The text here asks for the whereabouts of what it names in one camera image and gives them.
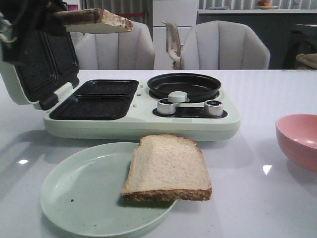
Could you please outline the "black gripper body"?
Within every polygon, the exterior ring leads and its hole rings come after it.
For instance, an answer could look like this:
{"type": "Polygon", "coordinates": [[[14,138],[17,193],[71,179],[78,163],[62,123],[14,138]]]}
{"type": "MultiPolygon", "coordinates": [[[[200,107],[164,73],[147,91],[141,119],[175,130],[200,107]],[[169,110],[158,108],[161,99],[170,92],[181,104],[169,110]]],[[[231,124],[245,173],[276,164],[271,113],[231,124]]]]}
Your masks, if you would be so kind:
{"type": "Polygon", "coordinates": [[[1,61],[24,63],[26,44],[35,31],[61,36],[66,30],[54,16],[65,11],[61,0],[2,0],[0,2],[1,61]]]}

